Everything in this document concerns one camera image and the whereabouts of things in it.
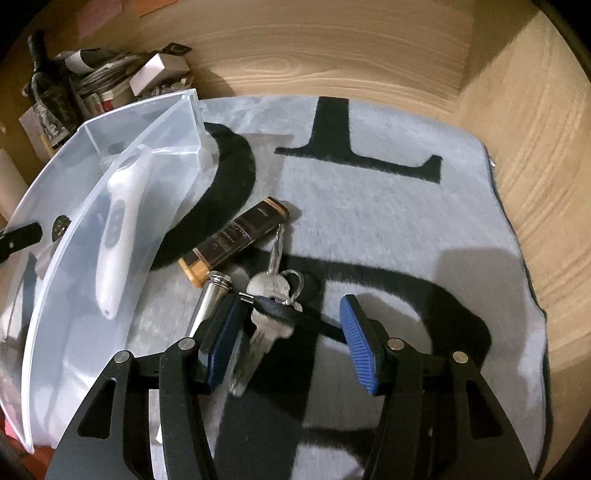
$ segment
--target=white box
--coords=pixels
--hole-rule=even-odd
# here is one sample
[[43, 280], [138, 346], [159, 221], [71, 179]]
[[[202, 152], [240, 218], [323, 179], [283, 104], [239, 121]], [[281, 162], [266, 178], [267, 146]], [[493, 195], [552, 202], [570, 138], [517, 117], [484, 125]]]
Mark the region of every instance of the white box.
[[138, 96], [144, 91], [158, 86], [163, 81], [180, 77], [188, 71], [189, 66], [184, 58], [177, 55], [157, 53], [131, 77], [129, 84], [134, 95]]

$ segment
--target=white thermometer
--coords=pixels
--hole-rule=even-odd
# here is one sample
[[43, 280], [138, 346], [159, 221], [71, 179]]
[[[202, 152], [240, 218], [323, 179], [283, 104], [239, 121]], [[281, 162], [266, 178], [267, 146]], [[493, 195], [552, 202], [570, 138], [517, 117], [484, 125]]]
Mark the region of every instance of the white thermometer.
[[109, 320], [117, 315], [127, 283], [139, 204], [150, 176], [152, 154], [142, 153], [130, 161], [115, 170], [107, 182], [111, 207], [96, 265], [96, 302]]

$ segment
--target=gold bottle cap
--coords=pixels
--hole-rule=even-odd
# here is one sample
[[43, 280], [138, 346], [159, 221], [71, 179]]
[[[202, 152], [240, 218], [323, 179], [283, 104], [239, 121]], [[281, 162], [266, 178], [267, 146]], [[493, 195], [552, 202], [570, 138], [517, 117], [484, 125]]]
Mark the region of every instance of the gold bottle cap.
[[193, 265], [189, 267], [181, 258], [178, 261], [178, 264], [182, 267], [191, 283], [195, 285], [197, 288], [203, 287], [205, 285], [205, 282], [209, 279], [210, 270], [208, 269], [207, 265], [202, 261], [195, 262]]

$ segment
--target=silver cylinder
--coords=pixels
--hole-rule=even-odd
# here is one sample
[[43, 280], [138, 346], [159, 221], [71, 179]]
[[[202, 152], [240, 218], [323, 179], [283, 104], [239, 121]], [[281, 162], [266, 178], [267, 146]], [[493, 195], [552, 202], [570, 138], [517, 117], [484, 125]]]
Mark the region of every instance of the silver cylinder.
[[199, 297], [199, 301], [191, 317], [186, 336], [192, 337], [195, 335], [201, 322], [217, 312], [223, 298], [231, 290], [232, 277], [224, 275], [221, 272], [210, 272], [209, 280], [203, 286], [201, 297]]

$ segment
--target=key ring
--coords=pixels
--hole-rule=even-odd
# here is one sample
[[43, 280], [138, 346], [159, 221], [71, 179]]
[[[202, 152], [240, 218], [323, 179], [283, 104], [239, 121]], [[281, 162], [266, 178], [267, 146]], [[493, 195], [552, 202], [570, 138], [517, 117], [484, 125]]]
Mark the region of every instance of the key ring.
[[290, 268], [281, 272], [281, 275], [283, 277], [285, 277], [287, 274], [295, 275], [298, 279], [298, 286], [297, 286], [295, 292], [293, 293], [293, 295], [291, 297], [289, 297], [287, 300], [285, 300], [283, 302], [284, 305], [291, 305], [292, 303], [295, 302], [297, 297], [300, 296], [301, 291], [304, 290], [304, 276], [300, 272], [298, 272], [297, 270], [292, 270]]

